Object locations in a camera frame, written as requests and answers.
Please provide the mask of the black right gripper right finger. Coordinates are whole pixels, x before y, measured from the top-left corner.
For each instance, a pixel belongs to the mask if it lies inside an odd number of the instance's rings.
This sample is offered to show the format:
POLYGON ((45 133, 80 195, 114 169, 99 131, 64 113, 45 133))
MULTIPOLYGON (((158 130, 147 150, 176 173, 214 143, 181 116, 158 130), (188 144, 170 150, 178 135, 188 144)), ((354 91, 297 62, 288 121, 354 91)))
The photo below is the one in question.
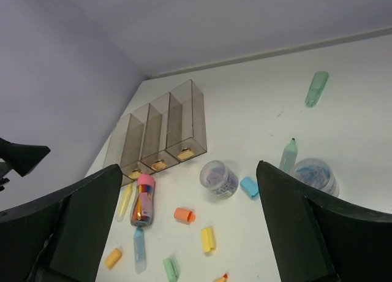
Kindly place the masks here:
POLYGON ((257 183, 281 281, 391 281, 391 215, 260 161, 257 183))

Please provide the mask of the clear paperclip jar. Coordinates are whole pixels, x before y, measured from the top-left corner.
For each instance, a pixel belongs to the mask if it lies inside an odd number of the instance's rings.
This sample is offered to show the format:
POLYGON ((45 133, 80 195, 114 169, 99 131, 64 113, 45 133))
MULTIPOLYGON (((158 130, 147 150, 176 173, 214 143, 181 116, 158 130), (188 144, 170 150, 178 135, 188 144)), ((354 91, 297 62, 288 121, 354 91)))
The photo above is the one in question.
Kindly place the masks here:
POLYGON ((206 163, 200 171, 199 180, 204 188, 221 199, 234 195, 239 186, 238 177, 220 160, 206 163))
POLYGON ((323 160, 306 158, 295 164, 291 176, 302 183, 334 197, 339 195, 339 186, 331 167, 323 160))

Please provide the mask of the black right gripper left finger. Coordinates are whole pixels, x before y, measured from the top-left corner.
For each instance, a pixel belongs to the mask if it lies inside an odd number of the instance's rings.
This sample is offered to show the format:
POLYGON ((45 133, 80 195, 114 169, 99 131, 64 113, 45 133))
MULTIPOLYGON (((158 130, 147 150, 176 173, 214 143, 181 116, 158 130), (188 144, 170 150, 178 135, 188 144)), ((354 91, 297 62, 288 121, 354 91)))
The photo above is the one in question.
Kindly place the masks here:
POLYGON ((1 281, 94 281, 123 181, 110 165, 1 212, 1 281))

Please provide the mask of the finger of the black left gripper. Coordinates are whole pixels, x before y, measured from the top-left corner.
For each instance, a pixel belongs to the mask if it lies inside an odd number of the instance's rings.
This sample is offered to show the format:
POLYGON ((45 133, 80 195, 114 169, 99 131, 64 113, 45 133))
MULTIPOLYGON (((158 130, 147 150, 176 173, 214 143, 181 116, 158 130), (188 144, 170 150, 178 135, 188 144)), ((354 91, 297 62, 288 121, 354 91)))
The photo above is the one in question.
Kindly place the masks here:
POLYGON ((1 139, 1 159, 21 177, 32 172, 50 151, 43 145, 23 145, 1 139))

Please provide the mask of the green capped highlighter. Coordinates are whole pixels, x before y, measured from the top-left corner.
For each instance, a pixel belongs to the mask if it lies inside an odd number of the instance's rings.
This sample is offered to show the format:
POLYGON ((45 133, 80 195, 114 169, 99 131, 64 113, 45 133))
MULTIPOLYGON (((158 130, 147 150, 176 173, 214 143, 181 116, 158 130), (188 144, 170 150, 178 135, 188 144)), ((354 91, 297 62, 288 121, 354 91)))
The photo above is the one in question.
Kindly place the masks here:
POLYGON ((318 71, 314 74, 305 99, 305 106, 307 108, 313 108, 317 105, 328 78, 329 73, 327 71, 318 71))

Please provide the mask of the green highlighter with tip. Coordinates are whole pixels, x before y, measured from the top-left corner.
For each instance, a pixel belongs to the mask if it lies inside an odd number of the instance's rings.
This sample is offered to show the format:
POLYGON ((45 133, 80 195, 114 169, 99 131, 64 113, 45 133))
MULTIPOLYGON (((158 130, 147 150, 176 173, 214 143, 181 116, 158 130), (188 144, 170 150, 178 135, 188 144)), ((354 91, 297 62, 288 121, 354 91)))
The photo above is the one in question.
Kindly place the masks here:
POLYGON ((287 174, 291 174, 298 155, 298 148, 295 138, 292 138, 290 143, 284 148, 279 169, 287 174))

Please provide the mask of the yellow highlighter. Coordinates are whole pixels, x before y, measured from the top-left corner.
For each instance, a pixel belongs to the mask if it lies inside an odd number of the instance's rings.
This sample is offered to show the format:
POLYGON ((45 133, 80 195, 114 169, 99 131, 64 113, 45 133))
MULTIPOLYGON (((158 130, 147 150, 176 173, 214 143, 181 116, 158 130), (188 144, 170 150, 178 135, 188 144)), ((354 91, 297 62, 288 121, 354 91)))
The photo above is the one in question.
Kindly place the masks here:
POLYGON ((122 195, 119 200, 118 209, 117 209, 117 213, 116 213, 116 220, 119 223, 124 219, 127 207, 130 202, 132 191, 133 191, 132 183, 128 184, 122 191, 122 195))

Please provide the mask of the blue highlighter cap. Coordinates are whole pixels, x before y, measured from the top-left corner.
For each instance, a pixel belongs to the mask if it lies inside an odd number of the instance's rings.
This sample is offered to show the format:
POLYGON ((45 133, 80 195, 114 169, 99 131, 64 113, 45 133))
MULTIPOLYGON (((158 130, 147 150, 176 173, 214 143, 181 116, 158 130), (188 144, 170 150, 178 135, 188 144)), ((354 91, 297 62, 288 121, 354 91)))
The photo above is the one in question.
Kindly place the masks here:
POLYGON ((258 184, 251 177, 244 177, 239 184, 250 199, 255 199, 259 195, 258 184))

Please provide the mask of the pink capped pen tube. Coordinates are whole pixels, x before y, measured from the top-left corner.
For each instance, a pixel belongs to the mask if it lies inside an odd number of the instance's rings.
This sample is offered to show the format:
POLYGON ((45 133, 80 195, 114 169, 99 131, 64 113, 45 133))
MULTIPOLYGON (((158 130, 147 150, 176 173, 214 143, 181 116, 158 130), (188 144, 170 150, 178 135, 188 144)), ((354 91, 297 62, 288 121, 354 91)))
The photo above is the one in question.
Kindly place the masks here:
POLYGON ((134 227, 148 227, 153 221, 153 197, 155 179, 148 174, 141 174, 137 180, 136 194, 130 214, 130 222, 134 227))

